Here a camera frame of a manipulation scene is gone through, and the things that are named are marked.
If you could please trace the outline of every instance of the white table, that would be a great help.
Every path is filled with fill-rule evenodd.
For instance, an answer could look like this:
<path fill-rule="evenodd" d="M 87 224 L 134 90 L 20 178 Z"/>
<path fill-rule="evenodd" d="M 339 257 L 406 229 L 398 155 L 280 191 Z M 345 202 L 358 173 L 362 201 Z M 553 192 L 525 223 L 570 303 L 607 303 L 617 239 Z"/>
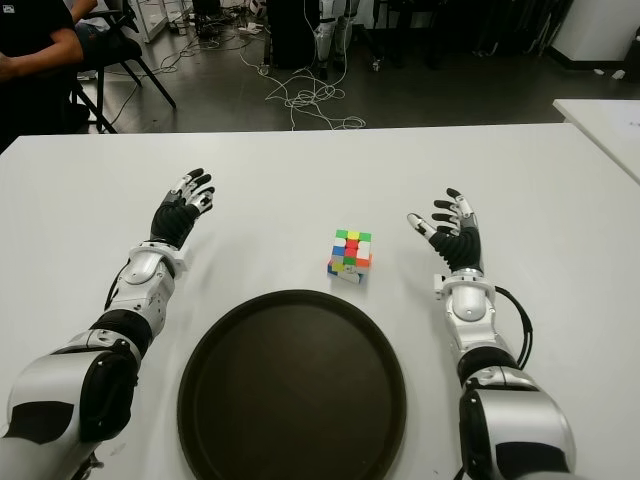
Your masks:
<path fill-rule="evenodd" d="M 640 184 L 640 100 L 555 100 L 553 106 Z"/>
<path fill-rule="evenodd" d="M 241 302 L 309 288 L 361 308 L 397 352 L 408 417 L 389 478 L 449 480 L 459 385 L 432 294 L 446 268 L 405 220 L 448 186 L 478 212 L 488 278 L 533 319 L 527 371 L 567 414 L 578 472 L 635 475 L 640 189 L 569 124 L 20 139 L 0 157 L 2 401 L 25 365 L 100 316 L 166 190 L 199 166 L 215 174 L 214 211 L 189 238 L 196 262 L 144 360 L 133 419 L 98 450 L 107 467 L 92 479 L 193 478 L 176 427 L 190 352 Z M 326 274 L 340 227 L 374 234 L 366 288 Z M 517 353 L 517 314 L 497 307 Z"/>

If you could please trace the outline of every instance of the dark brown plastic tray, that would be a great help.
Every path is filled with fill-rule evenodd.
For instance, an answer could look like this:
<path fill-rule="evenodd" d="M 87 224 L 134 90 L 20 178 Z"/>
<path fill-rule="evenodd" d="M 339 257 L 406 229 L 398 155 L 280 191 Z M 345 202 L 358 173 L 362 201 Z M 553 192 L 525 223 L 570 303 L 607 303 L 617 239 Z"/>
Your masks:
<path fill-rule="evenodd" d="M 404 434 L 398 360 L 362 311 L 308 290 L 227 313 L 182 377 L 178 430 L 199 480 L 378 480 Z"/>

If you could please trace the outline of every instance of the gray floor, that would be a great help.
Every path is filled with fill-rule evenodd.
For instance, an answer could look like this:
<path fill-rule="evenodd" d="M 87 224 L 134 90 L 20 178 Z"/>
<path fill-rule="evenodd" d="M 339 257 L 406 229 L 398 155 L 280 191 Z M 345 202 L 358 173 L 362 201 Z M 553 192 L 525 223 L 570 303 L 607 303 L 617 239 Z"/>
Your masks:
<path fill-rule="evenodd" d="M 146 47 L 147 63 L 151 68 L 158 67 L 163 58 L 179 52 L 191 38 L 163 32 Z M 264 100 L 275 84 L 240 58 L 242 52 L 247 61 L 260 63 L 262 41 L 254 39 L 239 48 L 245 42 L 244 38 L 234 38 L 219 50 L 181 58 L 175 73 L 160 75 L 178 104 L 175 111 L 149 79 L 144 79 L 144 88 L 133 94 L 116 122 L 117 130 L 290 130 L 289 110 L 281 101 Z M 442 69 L 434 71 L 423 65 L 418 49 L 414 50 L 407 52 L 404 68 L 385 63 L 380 72 L 374 73 L 366 47 L 352 45 L 349 72 L 340 84 L 346 97 L 323 102 L 324 114 L 333 118 L 358 116 L 366 121 L 367 128 L 543 123 L 562 121 L 551 106 L 555 98 L 640 99 L 639 85 L 612 80 L 611 72 L 600 77 L 592 71 L 569 71 L 548 57 L 477 58 L 459 54 L 450 56 Z M 272 74 L 284 81 L 291 72 Z M 330 75 L 331 81 L 338 79 L 336 73 Z M 134 86 L 127 76 L 107 74 L 107 118 L 115 117 Z M 296 82 L 291 87 L 291 92 L 311 88 L 311 81 Z M 90 82 L 85 88 L 93 93 Z M 298 113 L 294 118 L 298 130 L 327 128 L 321 119 Z"/>

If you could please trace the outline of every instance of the rubik's cube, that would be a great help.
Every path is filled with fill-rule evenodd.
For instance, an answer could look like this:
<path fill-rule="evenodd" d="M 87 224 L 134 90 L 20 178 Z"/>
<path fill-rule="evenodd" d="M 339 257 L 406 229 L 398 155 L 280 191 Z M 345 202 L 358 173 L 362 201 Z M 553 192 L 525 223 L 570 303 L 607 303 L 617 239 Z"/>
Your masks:
<path fill-rule="evenodd" d="M 360 283 L 371 266 L 371 234 L 337 230 L 327 271 L 331 275 Z"/>

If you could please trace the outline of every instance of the person's arm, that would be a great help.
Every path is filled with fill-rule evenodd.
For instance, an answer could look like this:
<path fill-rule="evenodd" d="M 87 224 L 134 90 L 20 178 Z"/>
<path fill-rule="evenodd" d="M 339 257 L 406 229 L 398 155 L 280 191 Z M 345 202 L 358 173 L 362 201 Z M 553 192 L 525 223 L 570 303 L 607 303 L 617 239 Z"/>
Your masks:
<path fill-rule="evenodd" d="M 71 17 L 75 25 L 82 20 L 87 13 L 98 6 L 98 0 L 76 0 L 71 7 Z"/>
<path fill-rule="evenodd" d="M 51 40 L 53 45 L 31 55 L 6 57 L 0 53 L 0 82 L 82 62 L 82 47 L 76 32 L 62 28 L 51 33 Z"/>

